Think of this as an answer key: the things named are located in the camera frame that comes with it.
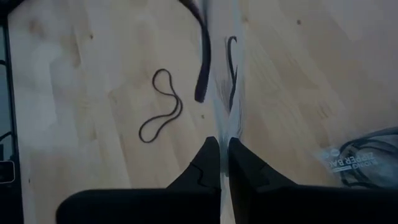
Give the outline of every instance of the wooden floor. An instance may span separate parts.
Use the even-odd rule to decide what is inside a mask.
[[[240,0],[245,145],[297,183],[338,185],[316,153],[398,123],[397,6]],[[218,135],[213,103],[193,97],[198,25],[177,1],[28,0],[9,27],[26,223],[54,223],[81,190],[168,186]],[[139,126],[175,104],[152,88],[159,68],[184,111],[144,144]]]

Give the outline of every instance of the black cable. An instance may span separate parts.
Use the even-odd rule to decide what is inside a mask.
[[[232,110],[232,104],[234,100],[234,95],[236,91],[236,78],[238,77],[238,66],[236,66],[236,69],[234,70],[234,65],[232,62],[232,41],[235,40],[236,43],[238,43],[238,39],[236,36],[231,36],[228,39],[227,43],[227,57],[228,57],[228,67],[229,67],[229,73],[231,74],[232,78],[232,90],[231,94],[229,95],[229,112]]]
[[[197,19],[201,27],[201,39],[202,39],[202,62],[199,72],[197,85],[195,87],[195,100],[197,102],[204,102],[207,91],[207,85],[209,82],[210,75],[210,64],[211,64],[211,43],[210,35],[204,20],[200,16],[199,9],[192,0],[179,0]]]
[[[355,139],[352,141],[349,141],[342,145],[340,147],[340,154],[345,156],[345,157],[351,157],[354,156],[356,157],[356,154],[363,149],[373,149],[378,152],[385,153],[389,156],[392,157],[398,157],[398,147],[394,146],[391,143],[378,140],[378,139],[373,139],[376,137],[382,137],[382,136],[398,136],[398,129],[386,129],[383,131],[378,131],[376,133],[367,135],[365,137]],[[380,144],[384,146],[385,148],[382,147],[375,147],[375,146],[367,146],[367,144]],[[353,152],[349,148],[354,148],[356,149],[356,152]],[[347,176],[350,175],[355,179],[355,182],[348,182]],[[367,177],[363,171],[358,167],[357,169],[351,169],[351,170],[345,170],[340,172],[340,179],[341,182],[347,186],[347,187],[364,187],[367,189],[382,189],[383,187],[380,185],[377,185],[372,182],[372,180]]]
[[[0,142],[5,139],[7,136],[10,136],[12,133],[9,131],[6,134],[3,134],[2,136],[0,136]]]
[[[167,75],[169,76],[170,88],[172,89],[172,92],[173,92],[172,94],[171,94],[171,93],[162,92],[162,91],[160,91],[160,90],[156,87],[156,84],[155,84],[156,77],[157,77],[160,73],[162,73],[162,72],[167,73]],[[160,131],[164,128],[164,126],[166,126],[166,124],[169,124],[171,121],[177,119],[177,118],[181,115],[182,110],[183,110],[182,100],[181,100],[180,97],[176,94],[176,92],[175,92],[175,90],[174,90],[173,81],[172,81],[172,75],[170,74],[170,72],[169,72],[168,70],[166,70],[166,69],[164,69],[164,68],[161,68],[161,69],[159,69],[158,71],[156,71],[155,74],[154,74],[154,76],[153,76],[153,78],[152,78],[152,86],[153,86],[153,87],[155,88],[155,90],[158,91],[159,93],[161,93],[161,94],[163,94],[163,95],[165,95],[165,96],[172,96],[172,97],[174,97],[174,99],[175,99],[175,101],[176,101],[176,104],[175,104],[175,107],[174,107],[174,109],[173,109],[173,111],[172,111],[171,113],[169,113],[169,114],[163,114],[163,115],[158,115],[158,116],[154,116],[153,118],[148,119],[147,121],[144,122],[144,124],[141,125],[141,127],[139,128],[138,136],[139,136],[139,139],[140,139],[142,142],[144,142],[144,143],[151,143],[151,142],[155,141],[155,139],[158,137]],[[170,119],[168,119],[166,122],[164,122],[164,123],[160,126],[160,128],[156,131],[156,134],[155,134],[155,136],[154,136],[152,139],[150,139],[150,140],[147,141],[147,140],[145,140],[145,139],[142,137],[142,129],[144,128],[145,125],[147,125],[148,123],[150,123],[151,121],[153,121],[153,120],[155,120],[155,119],[167,118],[167,117],[170,117],[170,116],[173,116],[173,117],[171,117]]]

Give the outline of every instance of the black plastic object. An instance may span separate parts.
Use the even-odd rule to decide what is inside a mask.
[[[0,184],[12,183],[15,180],[15,166],[12,161],[0,161]]]
[[[380,223],[396,219],[398,191],[297,185],[253,154],[229,142],[229,185],[236,224]]]
[[[220,223],[220,193],[220,149],[212,137],[166,189],[77,193],[58,208],[57,223]]]
[[[4,160],[4,145],[0,144],[0,161]]]
[[[0,0],[0,17],[7,15],[24,0]]]
[[[207,92],[211,65],[211,41],[210,34],[207,29],[207,21],[206,17],[201,16],[199,8],[195,4],[194,0],[178,1],[192,13],[195,19],[199,22],[201,28],[202,61],[197,85],[195,87],[195,100],[199,103],[203,103],[205,101],[205,96]]]

